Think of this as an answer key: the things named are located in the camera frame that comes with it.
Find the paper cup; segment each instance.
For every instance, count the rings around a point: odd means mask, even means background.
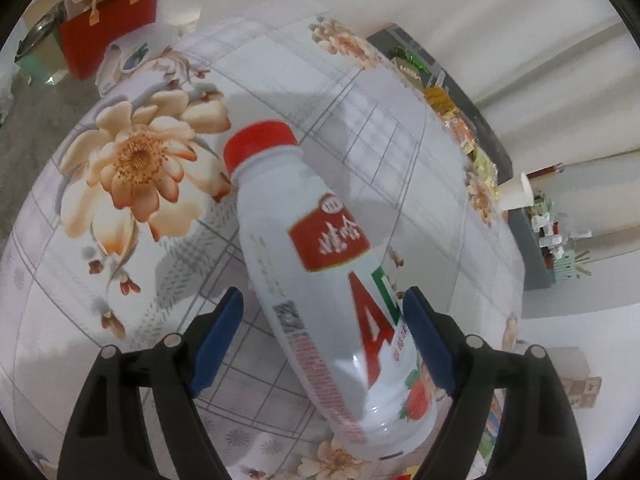
[[[502,211],[533,205],[533,189],[527,175],[521,173],[498,186],[498,207]]]

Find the blue gripper pad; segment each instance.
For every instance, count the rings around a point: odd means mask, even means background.
[[[229,297],[225,295],[217,309],[222,309],[220,315],[217,316],[193,358],[193,377],[189,383],[193,398],[213,384],[222,358],[240,326],[244,312],[240,291],[235,290]]]
[[[427,309],[423,306],[423,301],[427,303],[428,310],[431,311],[431,306],[424,297],[419,297],[412,288],[406,291],[402,297],[404,320],[429,369],[433,383],[452,396],[458,389],[454,374],[453,355],[431,320]]]

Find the white bottle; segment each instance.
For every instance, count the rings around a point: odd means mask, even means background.
[[[549,252],[553,255],[554,261],[556,261],[564,256],[564,247],[562,247],[562,245],[551,247]]]
[[[411,452],[435,424],[433,383],[362,229],[286,124],[241,130],[224,157],[249,276],[310,399],[354,456]]]
[[[551,224],[551,215],[549,212],[544,213],[543,215],[534,215],[531,218],[531,229],[533,232],[537,233],[544,226],[548,226]]]
[[[538,244],[540,245],[540,248],[553,247],[553,246],[559,245],[561,243],[562,243],[562,236],[561,235],[543,236],[542,238],[540,238],[538,240]]]

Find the bottle label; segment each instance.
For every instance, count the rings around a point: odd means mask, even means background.
[[[316,344],[306,331],[296,305],[287,301],[275,305],[273,311],[278,317],[280,327],[295,355],[309,384],[313,388],[320,406],[342,428],[342,434],[354,444],[366,444],[367,438],[360,423],[347,409],[342,394],[331,376],[329,367],[320,355]]]
[[[308,272],[340,266],[370,249],[349,210],[330,193],[318,201],[317,209],[293,224],[289,237]]]

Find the gray floor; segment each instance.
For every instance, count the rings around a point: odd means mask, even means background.
[[[56,86],[18,76],[15,103],[0,127],[0,251],[37,176],[76,123],[99,99],[93,79],[67,76]]]

